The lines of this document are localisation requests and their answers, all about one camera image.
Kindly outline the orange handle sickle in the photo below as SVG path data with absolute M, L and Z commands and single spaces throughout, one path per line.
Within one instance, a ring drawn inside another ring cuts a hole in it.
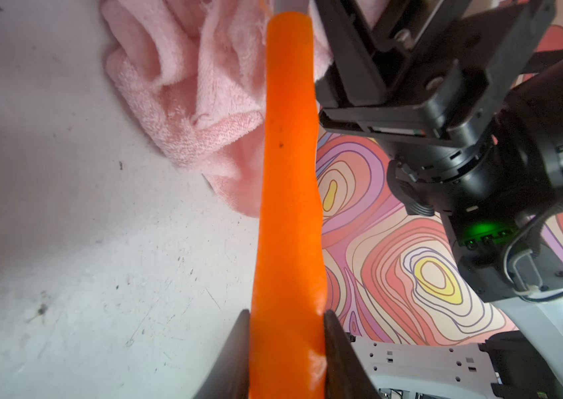
M 253 398 L 325 395 L 327 286 L 308 8 L 306 1 L 277 1 L 267 26 L 263 193 L 250 317 Z

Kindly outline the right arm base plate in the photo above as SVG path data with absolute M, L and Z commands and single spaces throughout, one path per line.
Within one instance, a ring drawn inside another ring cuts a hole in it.
M 494 398 L 501 383 L 477 342 L 423 346 L 351 335 L 351 346 L 384 398 Z

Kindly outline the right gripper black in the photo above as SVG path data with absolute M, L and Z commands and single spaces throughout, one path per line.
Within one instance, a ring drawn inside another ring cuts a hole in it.
M 553 188 L 535 144 L 502 120 L 555 4 L 468 6 L 391 1 L 371 26 L 355 1 L 318 2 L 333 56 L 316 85 L 321 124 L 375 139 L 402 200 L 544 198 Z

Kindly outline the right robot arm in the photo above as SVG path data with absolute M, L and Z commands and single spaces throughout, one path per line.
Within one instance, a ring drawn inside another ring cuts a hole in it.
M 494 395 L 563 397 L 563 268 L 541 237 L 563 214 L 563 50 L 539 51 L 556 2 L 390 1 L 374 26 L 355 1 L 316 7 L 321 126 L 378 142 L 391 193 L 441 217 L 463 279 L 521 330 L 484 344 Z

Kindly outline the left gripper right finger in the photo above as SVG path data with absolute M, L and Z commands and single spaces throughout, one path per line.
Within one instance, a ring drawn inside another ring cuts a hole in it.
M 380 395 L 364 371 L 336 314 L 324 314 L 326 398 L 376 398 Z

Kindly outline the pink terry rag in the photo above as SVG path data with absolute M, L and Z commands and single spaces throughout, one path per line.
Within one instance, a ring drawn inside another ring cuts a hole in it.
M 138 123 L 234 211 L 258 217 L 270 1 L 104 1 L 105 69 Z

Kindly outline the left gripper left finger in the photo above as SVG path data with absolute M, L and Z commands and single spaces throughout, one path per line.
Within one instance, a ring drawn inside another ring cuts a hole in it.
M 244 399 L 249 397 L 250 312 L 240 312 L 218 359 L 194 396 Z

